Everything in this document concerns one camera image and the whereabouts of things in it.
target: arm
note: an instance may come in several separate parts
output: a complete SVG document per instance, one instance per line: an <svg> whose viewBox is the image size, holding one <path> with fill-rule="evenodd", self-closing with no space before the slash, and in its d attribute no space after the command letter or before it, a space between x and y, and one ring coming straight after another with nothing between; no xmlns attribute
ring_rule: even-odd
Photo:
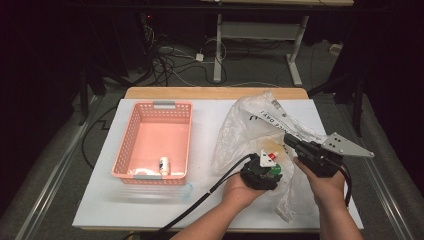
<svg viewBox="0 0 424 240"><path fill-rule="evenodd" d="M230 177L222 201L171 239L222 239L237 214L264 192L248 188L240 174Z"/></svg>
<svg viewBox="0 0 424 240"><path fill-rule="evenodd" d="M319 208L322 239L363 239L344 202L343 175L337 172L332 178L318 178L298 158L293 160L311 184Z"/></svg>

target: white tabletop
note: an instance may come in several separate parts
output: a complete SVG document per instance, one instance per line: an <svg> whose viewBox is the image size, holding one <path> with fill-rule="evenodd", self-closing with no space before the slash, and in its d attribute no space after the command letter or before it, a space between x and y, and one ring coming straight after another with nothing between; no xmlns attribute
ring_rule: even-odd
<svg viewBox="0 0 424 240"><path fill-rule="evenodd" d="M187 184L184 186L142 186L124 184L111 175L133 104L141 99L121 100L73 226L103 230L153 230L174 220L221 177L211 169L219 129L235 100L190 100L193 103ZM325 134L312 100L280 100L289 115L318 134ZM222 188L174 226L181 229L219 203ZM278 195L267 192L231 223L229 231L305 232L319 229L318 209L308 215L294 215L287 223L274 213ZM363 228L351 201L349 211Z"/></svg>

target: plastic basket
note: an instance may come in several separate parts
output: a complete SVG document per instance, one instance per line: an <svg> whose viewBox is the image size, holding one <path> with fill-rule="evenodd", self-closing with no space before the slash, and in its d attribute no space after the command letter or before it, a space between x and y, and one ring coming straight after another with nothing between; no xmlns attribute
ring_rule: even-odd
<svg viewBox="0 0 424 240"><path fill-rule="evenodd" d="M112 175L127 184L185 184L192 103L143 101L134 104ZM169 172L159 169L169 159Z"/></svg>

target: table leg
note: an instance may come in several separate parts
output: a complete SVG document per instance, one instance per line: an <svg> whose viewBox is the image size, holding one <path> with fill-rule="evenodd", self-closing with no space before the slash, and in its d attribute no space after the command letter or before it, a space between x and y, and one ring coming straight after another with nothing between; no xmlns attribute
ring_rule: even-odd
<svg viewBox="0 0 424 240"><path fill-rule="evenodd" d="M294 49L292 54L287 54L287 64L289 65L290 73L292 75L293 83L295 86L302 86L302 81L299 76L299 71L296 67L296 56L299 52L300 44L302 43L303 34L306 30L306 24L308 23L309 16L304 16L302 23L299 26L299 29L296 34L296 39L294 42Z"/></svg>
<svg viewBox="0 0 424 240"><path fill-rule="evenodd" d="M218 14L218 22L216 29L216 55L215 55L215 66L213 71L213 81L215 83L221 82L221 40L222 40L222 14Z"/></svg>

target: plastic bag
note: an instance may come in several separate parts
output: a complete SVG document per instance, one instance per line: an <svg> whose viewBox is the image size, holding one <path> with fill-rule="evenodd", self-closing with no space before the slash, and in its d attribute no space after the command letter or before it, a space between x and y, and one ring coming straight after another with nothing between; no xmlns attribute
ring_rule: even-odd
<svg viewBox="0 0 424 240"><path fill-rule="evenodd" d="M271 91L237 100L228 112L219 131L212 166L223 174L240 158L250 153L278 151L275 159L280 164L283 177L274 191L278 196L276 213L286 222L293 214L308 214L313 206L313 194L306 175L292 162L292 150L286 147L284 134L290 133L305 141L321 143L325 136L287 115Z"/></svg>

